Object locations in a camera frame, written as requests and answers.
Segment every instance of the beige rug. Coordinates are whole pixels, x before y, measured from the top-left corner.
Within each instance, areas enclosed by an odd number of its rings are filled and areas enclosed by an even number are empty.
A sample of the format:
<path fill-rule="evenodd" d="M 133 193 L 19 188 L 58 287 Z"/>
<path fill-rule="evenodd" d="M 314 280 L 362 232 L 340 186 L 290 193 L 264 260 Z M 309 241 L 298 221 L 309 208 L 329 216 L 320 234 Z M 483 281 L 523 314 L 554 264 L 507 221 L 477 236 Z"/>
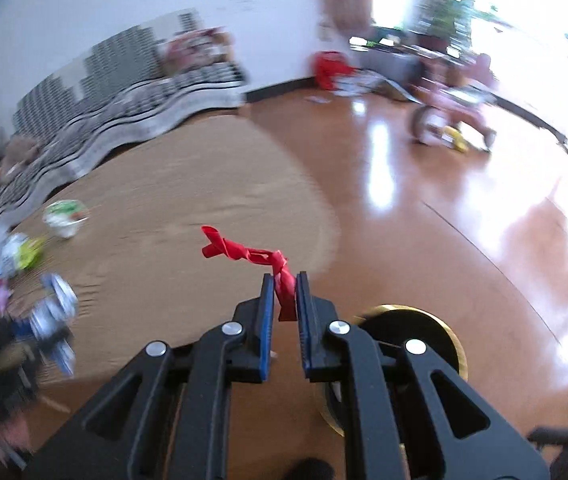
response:
<path fill-rule="evenodd" d="M 202 224 L 244 245 L 281 250 L 292 272 L 318 272 L 337 242 L 336 218 L 314 182 L 250 121 L 213 117 L 173 130 L 110 160 L 54 200 L 75 198 L 90 219 L 71 240 L 51 239 L 44 262 L 23 276 L 15 299 L 42 294 L 54 271 L 80 300 L 72 323 L 76 378 L 113 373 L 148 341 L 173 346 L 230 319 L 259 294 L 268 267 L 206 260 Z M 47 234 L 41 211 L 20 224 Z M 63 380 L 47 368 L 42 383 Z"/>

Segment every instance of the wooden floor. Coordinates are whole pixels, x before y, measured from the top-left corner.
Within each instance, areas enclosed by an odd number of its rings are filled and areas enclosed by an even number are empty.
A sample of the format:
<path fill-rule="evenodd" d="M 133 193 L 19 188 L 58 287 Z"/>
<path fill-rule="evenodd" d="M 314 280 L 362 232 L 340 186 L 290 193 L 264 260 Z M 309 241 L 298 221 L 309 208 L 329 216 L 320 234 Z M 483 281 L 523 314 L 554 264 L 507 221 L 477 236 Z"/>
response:
<path fill-rule="evenodd" d="M 494 108 L 493 154 L 463 155 L 413 144 L 409 105 L 304 99 L 317 93 L 251 110 L 339 219 L 313 293 L 344 319 L 382 303 L 432 312 L 461 339 L 471 385 L 518 430 L 568 426 L 568 156 L 554 137 Z M 271 380 L 233 389 L 229 478 L 276 479 L 305 456 L 342 472 L 343 440 L 302 377 L 296 324 L 275 324 L 273 349 L 286 357 Z"/>

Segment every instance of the baseboard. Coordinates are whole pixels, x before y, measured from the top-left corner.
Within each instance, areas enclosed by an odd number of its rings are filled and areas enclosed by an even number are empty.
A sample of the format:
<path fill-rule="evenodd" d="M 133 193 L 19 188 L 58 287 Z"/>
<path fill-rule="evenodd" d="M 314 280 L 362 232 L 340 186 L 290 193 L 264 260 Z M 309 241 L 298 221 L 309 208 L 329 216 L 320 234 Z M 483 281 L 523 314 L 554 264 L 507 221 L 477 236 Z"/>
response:
<path fill-rule="evenodd" d="M 557 140 L 561 144 L 564 144 L 566 142 L 566 136 L 562 132 L 560 132 L 559 130 L 557 130 L 553 126 L 551 126 L 544 119 L 535 115 L 532 111 L 527 110 L 526 108 L 524 108 L 524 107 L 522 107 L 518 104 L 515 104 L 513 101 L 505 99 L 504 97 L 501 97 L 497 94 L 493 94 L 493 95 L 496 98 L 495 104 L 499 108 L 503 108 L 507 112 L 510 112 L 513 115 L 517 115 L 518 117 L 522 118 L 523 120 L 527 121 L 528 123 L 531 123 L 533 126 L 537 126 L 538 128 L 544 128 L 544 129 L 548 130 L 557 138 Z"/>
<path fill-rule="evenodd" d="M 257 88 L 256 90 L 246 92 L 246 102 L 256 103 L 257 101 L 262 101 L 263 99 L 270 99 L 271 97 L 287 94 L 288 92 L 292 92 L 293 90 L 299 90 L 300 88 L 314 88 L 314 86 L 314 77 L 292 79 L 291 81 L 284 81 L 283 83 L 264 86 L 264 88 Z"/>

